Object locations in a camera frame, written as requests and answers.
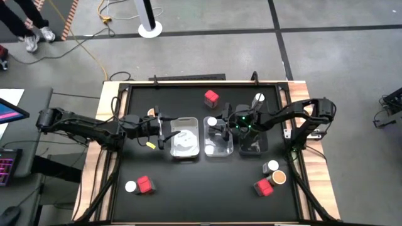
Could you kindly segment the person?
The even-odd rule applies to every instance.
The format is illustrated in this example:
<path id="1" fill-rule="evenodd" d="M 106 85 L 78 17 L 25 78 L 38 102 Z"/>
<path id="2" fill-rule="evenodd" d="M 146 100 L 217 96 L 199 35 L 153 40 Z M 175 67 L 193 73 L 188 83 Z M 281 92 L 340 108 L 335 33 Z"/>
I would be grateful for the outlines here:
<path id="1" fill-rule="evenodd" d="M 47 42 L 53 42 L 56 38 L 51 30 L 49 21 L 44 19 L 32 0 L 14 0 L 23 10 L 28 19 L 37 27 Z M 38 49 L 40 37 L 28 29 L 21 18 L 15 14 L 3 0 L 0 0 L 0 21 L 12 32 L 13 35 L 22 39 L 26 51 L 34 53 Z"/>

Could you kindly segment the red-lid spice tin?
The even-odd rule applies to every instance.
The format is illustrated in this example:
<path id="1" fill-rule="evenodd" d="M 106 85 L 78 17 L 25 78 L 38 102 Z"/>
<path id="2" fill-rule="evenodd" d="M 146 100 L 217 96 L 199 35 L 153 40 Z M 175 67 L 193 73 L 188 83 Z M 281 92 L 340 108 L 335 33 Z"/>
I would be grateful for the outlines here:
<path id="1" fill-rule="evenodd" d="M 208 107 L 214 109 L 217 106 L 219 95 L 212 90 L 206 91 L 204 94 L 204 103 Z"/>
<path id="2" fill-rule="evenodd" d="M 136 180 L 141 194 L 153 193 L 156 188 L 149 176 L 142 176 Z"/>
<path id="3" fill-rule="evenodd" d="M 266 178 L 255 182 L 253 187 L 259 196 L 270 196 L 273 193 L 273 187 Z"/>

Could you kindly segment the computer monitor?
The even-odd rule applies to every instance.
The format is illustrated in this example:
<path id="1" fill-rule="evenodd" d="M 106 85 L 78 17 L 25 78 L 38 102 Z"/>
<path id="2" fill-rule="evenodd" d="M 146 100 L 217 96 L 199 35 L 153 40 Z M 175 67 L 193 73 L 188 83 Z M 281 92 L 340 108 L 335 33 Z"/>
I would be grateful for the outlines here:
<path id="1" fill-rule="evenodd" d="M 29 118 L 30 114 L 25 110 L 0 98 L 0 124 Z"/>

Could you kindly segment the black desk support bar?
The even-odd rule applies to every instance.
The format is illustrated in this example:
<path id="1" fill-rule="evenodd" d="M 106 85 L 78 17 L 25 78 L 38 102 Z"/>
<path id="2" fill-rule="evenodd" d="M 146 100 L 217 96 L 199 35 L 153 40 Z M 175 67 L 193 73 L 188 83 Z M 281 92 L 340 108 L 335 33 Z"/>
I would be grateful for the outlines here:
<path id="1" fill-rule="evenodd" d="M 80 183 L 83 158 L 80 154 L 51 154 L 46 158 L 35 156 L 30 173 Z"/>

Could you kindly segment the red and black floor device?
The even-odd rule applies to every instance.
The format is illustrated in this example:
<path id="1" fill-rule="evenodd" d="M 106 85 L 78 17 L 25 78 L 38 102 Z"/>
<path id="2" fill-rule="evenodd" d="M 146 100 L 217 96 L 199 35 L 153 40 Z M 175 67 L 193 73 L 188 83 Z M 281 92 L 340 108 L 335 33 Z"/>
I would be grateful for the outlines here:
<path id="1" fill-rule="evenodd" d="M 0 45 L 0 70 L 8 69 L 8 49 Z"/>

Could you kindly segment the orange-striped black floor mat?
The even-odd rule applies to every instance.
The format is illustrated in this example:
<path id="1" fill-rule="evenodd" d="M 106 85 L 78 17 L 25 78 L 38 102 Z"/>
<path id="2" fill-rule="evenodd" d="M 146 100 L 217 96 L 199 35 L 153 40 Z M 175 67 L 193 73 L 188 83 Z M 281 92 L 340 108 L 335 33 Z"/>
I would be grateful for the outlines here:
<path id="1" fill-rule="evenodd" d="M 79 0 L 31 0 L 44 19 L 50 23 L 51 30 L 56 34 L 55 41 L 65 41 L 70 31 Z M 40 35 L 32 20 L 30 20 L 14 0 L 3 0 L 31 31 Z"/>

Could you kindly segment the white paper sheet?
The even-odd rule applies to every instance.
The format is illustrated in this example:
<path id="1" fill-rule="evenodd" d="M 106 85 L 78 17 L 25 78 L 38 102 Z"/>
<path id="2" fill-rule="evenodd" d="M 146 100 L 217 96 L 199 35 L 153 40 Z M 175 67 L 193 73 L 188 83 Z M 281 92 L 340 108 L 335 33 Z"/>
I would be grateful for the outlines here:
<path id="1" fill-rule="evenodd" d="M 24 89 L 0 89 L 0 98 L 13 105 L 18 105 L 24 93 Z M 2 138 L 8 123 L 0 124 L 0 139 Z"/>

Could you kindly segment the black computer mouse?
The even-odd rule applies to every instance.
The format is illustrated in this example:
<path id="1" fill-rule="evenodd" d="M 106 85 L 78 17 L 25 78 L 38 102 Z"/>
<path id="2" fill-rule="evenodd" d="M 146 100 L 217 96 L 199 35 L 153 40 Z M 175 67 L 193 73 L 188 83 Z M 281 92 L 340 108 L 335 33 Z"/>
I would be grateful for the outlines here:
<path id="1" fill-rule="evenodd" d="M 20 207 L 8 207 L 0 215 L 0 226 L 14 226 L 21 213 Z"/>

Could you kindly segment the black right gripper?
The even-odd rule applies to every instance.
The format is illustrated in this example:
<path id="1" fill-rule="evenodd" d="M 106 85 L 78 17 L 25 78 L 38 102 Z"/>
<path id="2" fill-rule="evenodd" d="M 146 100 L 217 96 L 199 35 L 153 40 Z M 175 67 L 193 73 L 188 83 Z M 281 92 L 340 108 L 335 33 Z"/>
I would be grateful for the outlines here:
<path id="1" fill-rule="evenodd" d="M 262 132 L 263 129 L 260 126 L 261 113 L 259 112 L 260 107 L 250 107 L 246 104 L 239 104 L 236 106 L 234 113 L 234 124 L 235 128 L 241 132 L 246 133 L 249 131 Z M 224 122 L 229 122 L 231 115 L 233 113 L 231 105 L 225 105 L 221 115 L 219 116 Z M 228 125 L 221 126 L 221 137 L 224 141 L 230 139 L 232 131 Z"/>

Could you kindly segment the white plastic bin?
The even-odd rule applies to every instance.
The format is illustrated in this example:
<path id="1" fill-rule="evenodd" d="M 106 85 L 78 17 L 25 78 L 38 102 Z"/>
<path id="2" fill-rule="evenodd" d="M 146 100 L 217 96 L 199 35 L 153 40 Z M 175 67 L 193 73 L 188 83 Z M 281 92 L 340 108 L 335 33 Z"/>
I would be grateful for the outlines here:
<path id="1" fill-rule="evenodd" d="M 171 139 L 170 154 L 174 158 L 196 158 L 200 152 L 197 118 L 181 117 L 170 126 L 172 132 L 178 132 Z"/>

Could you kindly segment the white pole stand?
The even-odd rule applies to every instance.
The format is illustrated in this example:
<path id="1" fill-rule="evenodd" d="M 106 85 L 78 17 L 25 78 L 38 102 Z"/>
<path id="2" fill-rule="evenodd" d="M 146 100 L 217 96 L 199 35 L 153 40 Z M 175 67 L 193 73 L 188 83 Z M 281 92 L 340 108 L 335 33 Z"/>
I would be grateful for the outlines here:
<path id="1" fill-rule="evenodd" d="M 134 0 L 139 20 L 141 22 L 138 33 L 143 38 L 155 38 L 159 36 L 163 27 L 160 22 L 155 20 L 153 8 L 150 0 Z"/>

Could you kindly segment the clear plastic bin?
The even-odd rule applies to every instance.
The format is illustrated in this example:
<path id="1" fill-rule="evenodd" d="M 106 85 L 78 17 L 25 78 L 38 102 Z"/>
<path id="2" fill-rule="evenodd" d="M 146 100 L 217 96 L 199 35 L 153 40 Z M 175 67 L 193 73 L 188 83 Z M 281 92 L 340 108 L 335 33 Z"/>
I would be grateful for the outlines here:
<path id="1" fill-rule="evenodd" d="M 207 128 L 204 118 L 204 153 L 208 157 L 226 157 L 233 153 L 234 143 L 232 134 L 228 141 L 224 141 L 221 137 L 221 126 L 226 125 L 222 119 L 217 119 L 216 128 Z"/>

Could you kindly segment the backlit keyboard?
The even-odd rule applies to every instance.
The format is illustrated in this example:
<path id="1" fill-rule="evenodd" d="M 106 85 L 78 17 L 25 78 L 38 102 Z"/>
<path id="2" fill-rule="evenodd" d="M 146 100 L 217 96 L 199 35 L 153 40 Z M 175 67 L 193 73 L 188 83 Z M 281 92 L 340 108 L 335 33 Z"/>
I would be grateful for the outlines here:
<path id="1" fill-rule="evenodd" d="M 8 186 L 22 155 L 22 149 L 0 148 L 0 186 Z"/>

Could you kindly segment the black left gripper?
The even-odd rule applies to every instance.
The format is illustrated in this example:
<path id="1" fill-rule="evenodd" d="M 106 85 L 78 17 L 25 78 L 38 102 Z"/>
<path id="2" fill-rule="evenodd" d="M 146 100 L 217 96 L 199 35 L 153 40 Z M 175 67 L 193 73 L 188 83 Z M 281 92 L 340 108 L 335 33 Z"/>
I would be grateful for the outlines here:
<path id="1" fill-rule="evenodd" d="M 138 122 L 138 137 L 158 136 L 158 148 L 164 149 L 165 143 L 181 133 L 181 131 L 170 132 L 166 135 L 163 134 L 162 122 L 169 122 L 178 119 L 178 117 L 171 117 L 162 113 L 158 106 L 155 106 L 155 116 L 145 116 L 140 118 Z"/>

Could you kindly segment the grey desk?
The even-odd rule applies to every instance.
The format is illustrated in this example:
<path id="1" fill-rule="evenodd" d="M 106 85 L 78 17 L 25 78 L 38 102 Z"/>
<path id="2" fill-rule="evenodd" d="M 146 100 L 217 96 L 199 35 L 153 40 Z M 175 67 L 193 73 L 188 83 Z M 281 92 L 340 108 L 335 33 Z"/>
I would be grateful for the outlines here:
<path id="1" fill-rule="evenodd" d="M 17 106 L 30 114 L 29 118 L 0 126 L 0 148 L 22 149 L 21 158 L 14 172 L 15 178 L 23 178 L 31 173 L 40 133 L 36 122 L 41 110 L 48 108 L 53 89 L 42 87 L 25 89 Z"/>

